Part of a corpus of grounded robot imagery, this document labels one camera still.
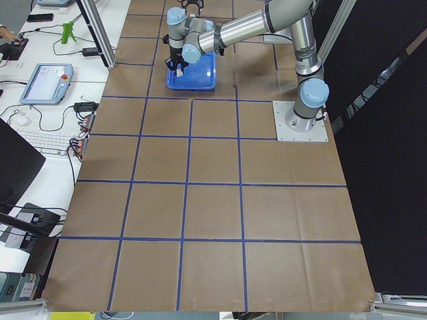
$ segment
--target blue framed device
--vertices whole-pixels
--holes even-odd
[[[68,7],[74,0],[37,0],[37,4],[42,7]]]
[[[69,63],[39,63],[19,100],[25,105],[57,105],[65,96],[73,77]]]

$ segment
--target yellow object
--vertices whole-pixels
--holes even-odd
[[[51,320],[94,320],[95,314],[90,312],[52,312]]]

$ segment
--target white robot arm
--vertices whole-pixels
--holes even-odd
[[[263,9],[224,25],[187,17],[184,9],[171,8],[167,12],[169,33],[163,38],[171,53],[166,65],[172,71],[177,68],[183,71],[205,53],[215,51],[223,55],[224,49],[234,43],[290,26],[297,60],[298,100],[286,121],[295,131],[309,131],[329,95],[323,81],[322,62],[316,52],[310,15],[312,5],[313,0],[272,0],[265,3]]]

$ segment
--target light blue joint cap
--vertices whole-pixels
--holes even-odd
[[[185,10],[179,7],[173,7],[167,10],[167,24],[168,25],[179,25],[185,20],[187,15]]]
[[[182,57],[188,63],[197,63],[201,58],[201,52],[195,45],[190,45],[186,43],[182,47]]]
[[[329,96],[329,87],[325,81],[312,78],[305,81],[301,87],[301,100],[307,107],[321,107]]]
[[[214,22],[206,20],[206,31],[211,31],[214,28]]]

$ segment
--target white keyboard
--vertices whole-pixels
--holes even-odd
[[[66,157],[69,140],[75,138],[74,135],[26,128],[18,128],[16,132],[36,148],[38,152],[46,156]]]

